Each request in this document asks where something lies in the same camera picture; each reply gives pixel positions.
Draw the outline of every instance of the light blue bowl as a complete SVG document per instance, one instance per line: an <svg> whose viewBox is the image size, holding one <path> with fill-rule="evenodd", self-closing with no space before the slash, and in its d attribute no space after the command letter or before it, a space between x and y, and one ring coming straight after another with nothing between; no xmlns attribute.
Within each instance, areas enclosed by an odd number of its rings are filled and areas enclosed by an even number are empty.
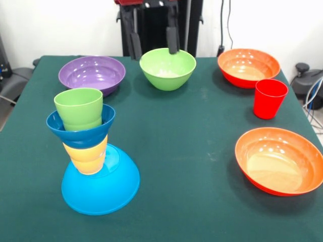
<svg viewBox="0 0 323 242"><path fill-rule="evenodd" d="M98 145L106 137L115 116L116 111L111 106L104 104L102 125L98 127L81 131L66 131L57 111L47 117L46 124L64 144L76 149L86 149Z"/></svg>
<svg viewBox="0 0 323 242"><path fill-rule="evenodd" d="M139 170L119 148L108 144L103 168L84 175L70 162L62 181L62 195L73 210L85 215L104 215L126 206L140 184Z"/></svg>

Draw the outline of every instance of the plastic cup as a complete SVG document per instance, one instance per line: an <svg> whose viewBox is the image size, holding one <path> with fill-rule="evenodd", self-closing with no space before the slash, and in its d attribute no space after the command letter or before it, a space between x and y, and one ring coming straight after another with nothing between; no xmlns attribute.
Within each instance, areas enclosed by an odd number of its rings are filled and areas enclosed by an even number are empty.
<svg viewBox="0 0 323 242"><path fill-rule="evenodd" d="M264 79L256 83L254 114L262 119L274 118L288 93L288 87L275 79Z"/></svg>
<svg viewBox="0 0 323 242"><path fill-rule="evenodd" d="M103 93L98 89L70 89L56 95L54 103L66 131L87 130L102 124Z"/></svg>
<svg viewBox="0 0 323 242"><path fill-rule="evenodd" d="M99 172L104 164L107 136L98 145L88 149L75 149L63 143L74 166L84 175Z"/></svg>

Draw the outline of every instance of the dark blue bowl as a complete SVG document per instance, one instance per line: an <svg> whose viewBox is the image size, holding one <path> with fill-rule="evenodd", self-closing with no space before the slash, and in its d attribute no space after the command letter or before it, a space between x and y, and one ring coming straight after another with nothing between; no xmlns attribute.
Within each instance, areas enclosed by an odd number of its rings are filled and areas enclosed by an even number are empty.
<svg viewBox="0 0 323 242"><path fill-rule="evenodd" d="M98 127L81 131L66 131L57 111L47 117L46 124L64 144L76 149L87 149L98 145L106 137L115 116L116 111L111 106L104 104L102 125Z"/></svg>

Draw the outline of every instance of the table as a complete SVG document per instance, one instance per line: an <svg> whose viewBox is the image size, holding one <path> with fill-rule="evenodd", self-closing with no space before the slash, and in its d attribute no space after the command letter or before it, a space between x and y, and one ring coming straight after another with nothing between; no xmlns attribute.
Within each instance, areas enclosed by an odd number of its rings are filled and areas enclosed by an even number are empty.
<svg viewBox="0 0 323 242"><path fill-rule="evenodd" d="M77 56L43 56L0 134L1 241L323 241L323 190L274 197L254 187L234 156L249 129L282 127L319 143L292 89L277 117L252 113L254 90L223 79L216 58L198 58L173 92L146 80L139 63L104 99L117 115L109 142L137 164L141 185L123 209L85 216L61 196L69 157L45 124L65 88L60 68ZM282 73L278 79L286 82Z"/></svg>

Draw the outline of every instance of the green bowl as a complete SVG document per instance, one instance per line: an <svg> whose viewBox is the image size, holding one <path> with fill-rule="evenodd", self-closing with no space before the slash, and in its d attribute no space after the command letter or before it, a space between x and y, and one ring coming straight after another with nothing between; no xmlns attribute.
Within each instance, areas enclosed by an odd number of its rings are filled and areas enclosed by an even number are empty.
<svg viewBox="0 0 323 242"><path fill-rule="evenodd" d="M168 48L160 48L144 54L139 64L155 88L173 91L190 78L196 67L196 60L183 50L170 54Z"/></svg>

